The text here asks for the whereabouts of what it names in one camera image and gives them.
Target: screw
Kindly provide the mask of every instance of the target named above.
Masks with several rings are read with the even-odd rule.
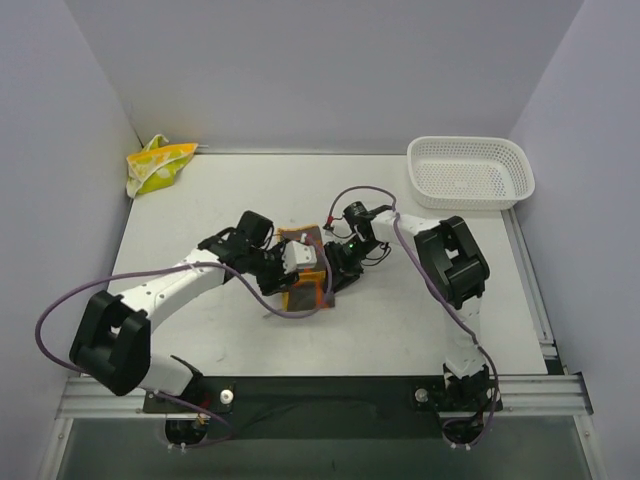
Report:
[[[429,394],[424,388],[419,388],[415,393],[416,401],[418,403],[425,403],[429,399]]]
[[[233,392],[231,390],[223,390],[220,392],[220,403],[223,405],[229,405],[233,402]]]

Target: white plastic basket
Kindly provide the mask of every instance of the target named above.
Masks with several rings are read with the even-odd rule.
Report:
[[[407,159],[413,196],[427,208],[506,210],[535,188],[526,155],[502,138],[420,137]]]

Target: yellow cloth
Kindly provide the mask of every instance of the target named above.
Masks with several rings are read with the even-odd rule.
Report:
[[[164,135],[156,135],[139,153],[127,157],[127,195],[131,198],[173,185],[198,147],[197,143],[164,146],[166,143]]]

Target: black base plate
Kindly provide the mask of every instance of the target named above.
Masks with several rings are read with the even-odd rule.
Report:
[[[204,377],[208,408],[234,426],[234,438],[424,438],[441,435],[438,416],[475,413],[478,405],[456,405],[442,376],[393,377]],[[415,392],[424,388],[429,401]],[[231,405],[220,392],[234,392]],[[146,398],[145,413],[188,411],[156,397]],[[226,434],[211,422],[208,435]]]

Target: cable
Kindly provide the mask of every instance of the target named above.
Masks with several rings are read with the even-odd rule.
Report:
[[[487,431],[489,431],[489,428],[491,427],[491,424],[493,423],[493,417],[494,417],[494,414],[495,414],[495,411],[496,411],[496,406],[497,406],[497,403],[498,403],[498,395],[499,395],[499,392],[500,392],[498,369],[496,368],[496,365],[493,362],[493,359],[489,356],[489,354],[484,349],[484,347],[482,345],[480,345],[480,342],[478,341],[478,337],[475,334],[475,332],[473,330],[471,330],[469,327],[467,327],[462,322],[462,320],[460,320],[460,317],[458,317],[458,314],[456,313],[454,308],[445,300],[445,298],[442,296],[442,294],[440,293],[438,288],[435,286],[433,281],[429,278],[429,275],[427,275],[427,272],[425,272],[424,268],[422,268],[422,265],[420,264],[420,261],[416,258],[414,253],[409,248],[409,245],[407,245],[407,242],[402,237],[402,233],[400,232],[400,227],[398,226],[399,222],[400,222],[400,213],[396,212],[396,218],[393,221],[393,230],[396,233],[396,236],[398,237],[398,241],[400,242],[400,245],[402,245],[402,248],[404,249],[404,251],[409,256],[409,259],[411,260],[411,263],[413,263],[413,265],[418,270],[418,273],[420,273],[420,276],[424,279],[425,283],[427,284],[427,289],[429,290],[429,293],[431,293],[431,295],[444,307],[444,309],[449,314],[451,319],[454,322],[456,322],[456,324],[464,332],[466,332],[471,337],[471,340],[473,341],[473,344],[476,346],[478,351],[487,359],[487,362],[489,363],[489,365],[491,367],[491,370],[493,372],[495,384],[494,384],[493,393],[492,393],[492,396],[491,396],[491,404],[489,406],[489,416],[487,417],[487,421],[484,423],[482,431],[478,434],[478,436],[476,438],[474,438],[471,442],[469,442],[466,445],[461,445],[461,444],[458,444],[456,442],[452,442],[452,446],[453,447],[465,447],[465,448],[467,446],[468,447],[473,447],[473,446],[477,445],[480,440],[482,440],[482,438],[486,435]],[[448,425],[452,425],[454,423],[457,423],[457,422],[460,422],[460,421],[466,421],[466,420],[468,420],[468,419],[450,419],[450,420],[447,420],[442,424],[443,430]],[[451,441],[445,435],[444,431],[443,431],[443,436],[445,437],[446,440]]]
[[[375,267],[376,265],[380,265],[382,261],[391,254],[391,245],[389,245],[388,243],[383,243],[380,245],[380,248],[382,249],[382,255],[380,255],[379,257],[377,258],[365,257],[365,260],[369,260],[373,263],[360,262],[360,265],[362,265],[363,267]]]
[[[334,220],[342,220],[342,217],[336,218],[333,216],[333,209],[336,208],[336,204],[338,203],[338,200],[340,200],[345,193],[352,192],[353,190],[375,190],[376,192],[384,193],[385,195],[388,195],[391,198],[391,209],[393,211],[396,210],[396,203],[398,202],[398,200],[396,199],[396,196],[393,193],[391,193],[389,190],[385,190],[384,188],[376,187],[373,185],[356,185],[355,187],[345,188],[336,196],[336,198],[333,199],[333,203],[329,208],[329,214],[327,215],[327,223],[325,224],[325,227],[331,226],[331,223]]]
[[[269,233],[267,234],[267,239],[264,241],[264,243],[262,244],[262,248],[268,248],[269,245],[271,244],[271,240],[273,239],[273,236],[275,235],[276,231],[275,228],[273,226],[273,223],[271,224],[271,229],[269,230]]]
[[[247,287],[247,289],[249,290],[249,293],[251,293],[251,295],[253,295],[253,297],[258,301],[258,303],[260,303],[260,305],[262,305],[264,308],[266,308],[269,312],[273,313],[274,315],[278,315],[279,317],[283,317],[283,318],[305,318],[305,317],[309,317],[313,314],[315,314],[316,312],[318,312],[322,305],[324,305],[325,302],[327,302],[329,300],[329,297],[331,295],[331,289],[333,288],[333,275],[331,272],[331,267],[329,265],[329,261],[324,253],[324,248],[318,246],[318,244],[316,244],[316,242],[313,240],[313,238],[310,235],[307,235],[307,245],[313,245],[313,247],[316,249],[316,252],[322,257],[322,259],[325,262],[325,265],[327,267],[327,289],[326,291],[323,293],[322,296],[322,302],[319,304],[320,306],[317,306],[316,308],[314,308],[313,310],[310,310],[308,312],[283,312],[280,310],[276,310],[275,308],[273,308],[271,305],[269,305],[268,303],[266,303],[262,297],[260,296],[260,294],[251,286],[251,284],[236,270],[234,270],[233,268],[227,266],[227,265],[223,265],[221,263],[214,263],[214,262],[197,262],[197,263],[191,263],[191,264],[185,264],[185,265],[180,265],[180,266],[176,266],[176,267],[171,267],[171,268],[162,268],[159,270],[147,270],[147,271],[140,271],[140,272],[130,272],[130,273],[119,273],[116,275],[110,275],[108,277],[104,277],[98,280],[93,280],[91,282],[87,282],[83,285],[80,285],[79,287],[74,288],[73,290],[65,293],[64,295],[62,295],[60,298],[58,298],[57,300],[55,300],[51,305],[49,305],[44,312],[42,312],[42,314],[40,315],[40,317],[38,318],[38,321],[36,322],[36,328],[35,328],[35,340],[36,340],[36,345],[38,346],[38,349],[40,349],[40,351],[42,352],[42,354],[47,357],[49,360],[51,360],[53,363],[60,365],[61,367],[67,368],[69,370],[72,370],[74,372],[78,372],[78,373],[85,373],[84,370],[82,370],[81,368],[78,368],[76,365],[66,362],[64,360],[62,360],[61,358],[56,357],[44,344],[43,340],[42,340],[42,326],[44,325],[45,320],[47,319],[47,317],[51,314],[51,312],[53,312],[53,310],[55,310],[58,306],[60,306],[63,302],[65,302],[66,300],[68,300],[69,298],[79,294],[80,292],[83,292],[85,290],[88,290],[89,288],[95,287],[97,285],[102,285],[104,283],[107,282],[112,282],[115,280],[123,280],[126,278],[139,278],[139,277],[150,277],[153,275],[166,275],[168,273],[175,273],[175,272],[180,272],[183,270],[190,270],[193,267],[212,267],[212,268],[220,268],[225,270],[226,272],[229,272],[231,275],[235,276],[238,280],[240,280],[240,282],[242,282],[242,284]],[[209,410],[206,410],[198,405],[195,405],[193,403],[189,403],[185,400],[182,400],[178,397],[174,397],[173,395],[169,395],[168,393],[164,393],[164,392],[160,392],[160,391],[153,391],[151,393],[154,393],[155,395],[157,395],[158,397],[161,398],[165,398],[166,400],[173,402],[177,405],[181,405],[185,408],[189,408],[190,410],[193,410],[195,412],[198,413],[202,413],[203,415],[207,415],[208,417],[214,419],[215,421],[217,421],[218,423],[224,425],[227,428],[231,429],[231,425],[224,420],[222,417],[220,417],[219,415],[216,415],[213,412],[210,412]],[[219,443],[221,441],[227,440],[228,438],[230,438],[230,434],[228,436],[219,438],[219,439],[214,439],[211,441],[208,441],[206,443],[206,445],[212,445],[214,443]]]
[[[206,415],[207,417],[210,417],[210,418],[214,419],[216,422],[218,422],[219,424],[223,425],[224,427],[226,427],[229,430],[229,434],[227,434],[227,435],[225,435],[223,437],[203,440],[203,441],[201,441],[199,443],[194,443],[192,445],[182,444],[180,446],[183,449],[210,447],[211,445],[216,445],[218,443],[222,443],[222,442],[226,442],[227,440],[231,440],[231,438],[233,437],[233,427],[231,426],[231,424],[229,422],[227,422],[221,416],[216,415],[215,413],[212,413],[211,411],[207,410],[206,408],[200,407],[200,406],[198,406],[198,405],[196,405],[194,403],[186,402],[186,401],[182,400],[181,398],[175,397],[173,395],[169,395],[168,393],[159,392],[159,391],[154,391],[152,393],[154,393],[154,395],[156,397],[158,397],[158,398],[163,398],[165,400],[170,401],[171,403],[175,403],[176,405],[180,405],[181,407],[185,407],[185,408],[188,408],[189,410],[193,410],[196,413],[200,413],[202,415]]]
[[[462,444],[459,444],[457,442],[452,442],[451,439],[446,436],[445,430],[446,430],[447,426],[453,425],[454,423],[469,421],[470,418],[474,419],[479,413],[482,414],[482,412],[484,410],[484,407],[482,409],[480,409],[478,412],[476,412],[470,418],[466,418],[466,419],[449,419],[449,420],[445,421],[442,424],[443,437],[444,437],[445,440],[451,442],[453,447],[465,447],[465,448],[473,447],[473,446],[477,445],[478,442],[480,442],[480,440],[482,440],[482,438],[484,438],[484,436],[486,435],[486,432],[489,431],[489,429],[490,429],[490,427],[491,427],[491,425],[493,423],[493,417],[494,417],[494,414],[495,414],[495,410],[496,410],[496,407],[497,407],[497,404],[498,404],[498,398],[499,398],[499,395],[500,395],[498,369],[496,368],[496,365],[493,362],[493,359],[489,356],[489,354],[484,349],[484,347],[482,345],[480,345],[480,342],[478,341],[478,337],[475,334],[475,332],[473,330],[471,330],[469,327],[467,327],[464,324],[464,322],[462,322],[462,320],[460,320],[460,317],[458,317],[458,314],[456,313],[454,308],[442,296],[442,294],[440,293],[438,288],[435,286],[435,284],[433,283],[431,278],[429,278],[429,275],[427,275],[427,272],[425,272],[424,268],[422,268],[422,265],[420,264],[420,261],[416,258],[414,253],[411,251],[411,248],[409,247],[407,242],[404,240],[404,238],[402,236],[402,233],[400,232],[400,228],[398,226],[398,223],[400,221],[400,213],[396,210],[397,199],[396,199],[395,195],[393,195],[388,190],[385,190],[385,189],[380,188],[380,187],[375,187],[375,186],[372,186],[372,185],[358,185],[358,186],[347,188],[347,189],[343,190],[342,192],[340,192],[338,194],[338,196],[336,196],[336,198],[333,200],[333,203],[331,204],[331,207],[329,208],[329,214],[327,216],[327,224],[326,225],[330,226],[331,222],[333,220],[335,220],[335,218],[332,216],[332,214],[333,214],[333,209],[335,208],[336,204],[338,203],[338,200],[345,193],[351,192],[353,190],[360,190],[360,189],[375,190],[375,191],[378,191],[378,192],[385,193],[386,195],[391,197],[391,199],[392,199],[391,210],[393,210],[395,212],[395,214],[396,214],[396,218],[395,218],[395,220],[393,222],[393,230],[394,230],[394,232],[396,234],[396,237],[398,238],[398,241],[400,242],[400,245],[402,246],[402,248],[404,249],[406,254],[409,256],[409,259],[411,260],[413,265],[418,270],[418,273],[420,273],[420,276],[424,279],[424,281],[425,281],[425,283],[427,285],[427,289],[429,290],[429,293],[442,305],[442,307],[449,314],[451,319],[458,325],[458,327],[460,327],[465,333],[467,333],[471,337],[471,340],[473,341],[474,345],[476,346],[478,351],[487,359],[487,362],[489,363],[489,366],[491,367],[491,371],[493,372],[493,376],[494,376],[494,388],[493,388],[493,392],[492,392],[492,395],[491,395],[491,403],[490,403],[490,407],[489,407],[489,415],[487,417],[487,421],[484,423],[482,431],[478,434],[478,436],[476,438],[474,438],[468,444],[462,445]]]

